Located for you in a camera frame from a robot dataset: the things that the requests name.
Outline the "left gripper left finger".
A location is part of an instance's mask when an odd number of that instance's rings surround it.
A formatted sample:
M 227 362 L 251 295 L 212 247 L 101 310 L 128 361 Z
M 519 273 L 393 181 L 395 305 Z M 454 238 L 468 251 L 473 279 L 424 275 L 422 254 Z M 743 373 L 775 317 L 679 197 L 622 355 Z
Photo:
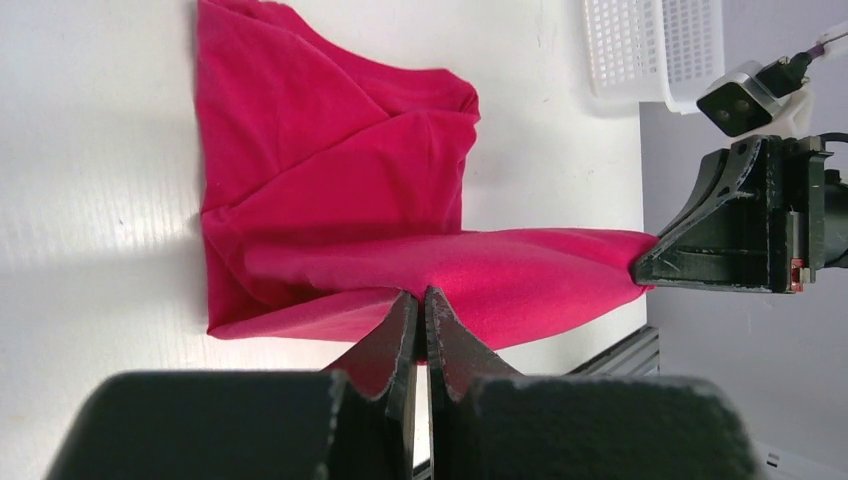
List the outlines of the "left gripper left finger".
M 408 479 L 417 300 L 319 371 L 142 371 L 107 379 L 51 479 Z

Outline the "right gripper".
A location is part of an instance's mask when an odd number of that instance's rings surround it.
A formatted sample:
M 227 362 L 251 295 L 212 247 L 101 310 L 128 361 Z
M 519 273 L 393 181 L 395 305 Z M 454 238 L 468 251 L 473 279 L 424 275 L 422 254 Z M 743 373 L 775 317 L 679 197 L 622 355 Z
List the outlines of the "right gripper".
M 847 267 L 847 175 L 825 166 L 845 132 L 779 141 L 769 165 L 770 214 L 760 160 L 771 141 L 752 136 L 701 160 L 693 190 L 658 242 L 631 266 L 642 286 L 800 293 L 822 269 Z

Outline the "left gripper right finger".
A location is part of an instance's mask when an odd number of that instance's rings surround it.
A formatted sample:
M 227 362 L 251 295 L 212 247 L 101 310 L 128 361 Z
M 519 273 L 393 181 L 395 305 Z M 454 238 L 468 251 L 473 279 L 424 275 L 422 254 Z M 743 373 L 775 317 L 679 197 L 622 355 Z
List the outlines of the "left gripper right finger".
M 471 333 L 444 292 L 423 303 L 436 479 L 755 479 L 744 422 L 680 376 L 528 376 Z

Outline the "magenta t shirt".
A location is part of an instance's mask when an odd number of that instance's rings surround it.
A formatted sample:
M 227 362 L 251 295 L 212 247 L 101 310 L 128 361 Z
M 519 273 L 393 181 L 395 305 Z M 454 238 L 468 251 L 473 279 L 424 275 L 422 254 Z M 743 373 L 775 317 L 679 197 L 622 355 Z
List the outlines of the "magenta t shirt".
M 480 109 L 453 72 L 358 56 L 276 2 L 201 1 L 196 40 L 211 336 L 356 342 L 438 287 L 498 350 L 643 295 L 651 235 L 462 227 Z

